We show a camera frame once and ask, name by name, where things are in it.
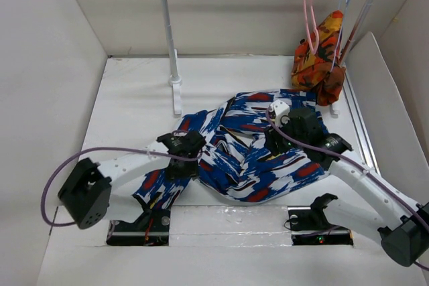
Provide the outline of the blue white red patterned trousers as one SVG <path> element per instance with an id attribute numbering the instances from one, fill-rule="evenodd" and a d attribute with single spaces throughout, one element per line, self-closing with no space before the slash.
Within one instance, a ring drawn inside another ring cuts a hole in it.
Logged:
<path id="1" fill-rule="evenodd" d="M 206 140 L 198 160 L 199 182 L 226 199 L 262 203 L 327 176 L 299 149 L 274 155 L 265 148 L 265 111 L 281 100 L 291 109 L 316 108 L 311 92 L 289 89 L 240 92 L 217 109 L 184 115 L 175 128 L 198 131 Z"/>

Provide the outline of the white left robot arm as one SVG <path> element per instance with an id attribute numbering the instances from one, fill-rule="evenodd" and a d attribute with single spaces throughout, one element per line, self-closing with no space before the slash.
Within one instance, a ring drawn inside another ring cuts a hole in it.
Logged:
<path id="1" fill-rule="evenodd" d="M 84 158 L 58 198 L 81 230 L 101 220 L 120 220 L 142 230 L 154 210 L 177 198 L 198 176 L 205 144 L 198 131 L 167 133 L 143 150 L 124 148 L 118 158 L 100 163 Z"/>

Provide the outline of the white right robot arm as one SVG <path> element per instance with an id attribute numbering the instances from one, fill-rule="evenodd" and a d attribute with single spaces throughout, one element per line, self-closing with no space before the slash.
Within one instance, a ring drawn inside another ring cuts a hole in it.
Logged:
<path id="1" fill-rule="evenodd" d="M 315 227 L 354 230 L 379 244 L 397 264 L 410 267 L 418 263 L 428 250 L 427 204 L 419 204 L 383 179 L 362 161 L 349 142 L 325 131 L 312 109 L 291 110 L 277 100 L 266 109 L 265 117 L 269 123 L 265 146 L 271 152 L 300 149 L 372 207 L 367 211 L 325 193 L 309 207 L 308 219 Z"/>

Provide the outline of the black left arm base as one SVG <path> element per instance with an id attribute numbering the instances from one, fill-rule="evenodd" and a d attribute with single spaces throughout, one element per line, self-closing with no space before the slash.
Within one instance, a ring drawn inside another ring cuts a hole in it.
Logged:
<path id="1" fill-rule="evenodd" d="M 135 222 L 110 221 L 106 243 L 109 246 L 168 246 L 170 209 L 142 214 Z"/>

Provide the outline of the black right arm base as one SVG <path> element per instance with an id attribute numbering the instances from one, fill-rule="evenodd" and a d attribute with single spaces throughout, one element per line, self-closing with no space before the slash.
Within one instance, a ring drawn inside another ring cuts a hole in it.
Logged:
<path id="1" fill-rule="evenodd" d="M 288 206 L 284 228 L 290 231 L 293 246 L 353 246 L 351 231 L 317 217 L 309 206 Z"/>

